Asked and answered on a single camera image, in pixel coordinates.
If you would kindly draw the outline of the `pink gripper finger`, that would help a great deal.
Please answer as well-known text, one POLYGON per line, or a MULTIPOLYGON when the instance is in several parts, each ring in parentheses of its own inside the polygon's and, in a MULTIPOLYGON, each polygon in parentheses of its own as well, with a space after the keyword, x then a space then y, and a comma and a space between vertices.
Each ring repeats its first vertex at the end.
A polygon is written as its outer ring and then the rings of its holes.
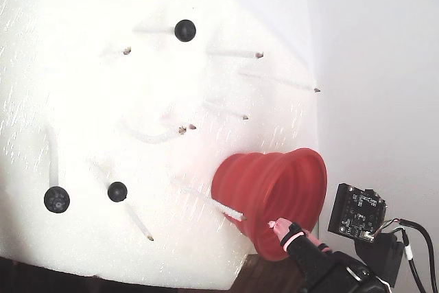
POLYGON ((285 218, 270 220, 269 228, 278 237, 281 248, 298 264, 306 280, 330 280, 335 276, 332 253, 323 253, 307 239, 306 229, 285 218))
POLYGON ((318 248, 318 250, 323 253, 332 253, 332 249, 329 248, 325 243, 321 242, 314 235, 312 235, 311 232, 306 231, 305 234, 307 236, 307 239, 312 242, 318 248))

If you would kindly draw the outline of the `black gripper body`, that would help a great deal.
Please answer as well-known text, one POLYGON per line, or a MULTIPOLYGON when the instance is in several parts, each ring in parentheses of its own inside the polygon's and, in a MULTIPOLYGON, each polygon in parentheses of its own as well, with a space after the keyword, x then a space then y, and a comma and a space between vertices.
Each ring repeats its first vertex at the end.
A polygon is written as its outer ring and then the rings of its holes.
POLYGON ((391 292, 390 285, 377 277, 362 262, 345 255, 333 253, 335 276, 330 280, 306 280, 303 292, 391 292))

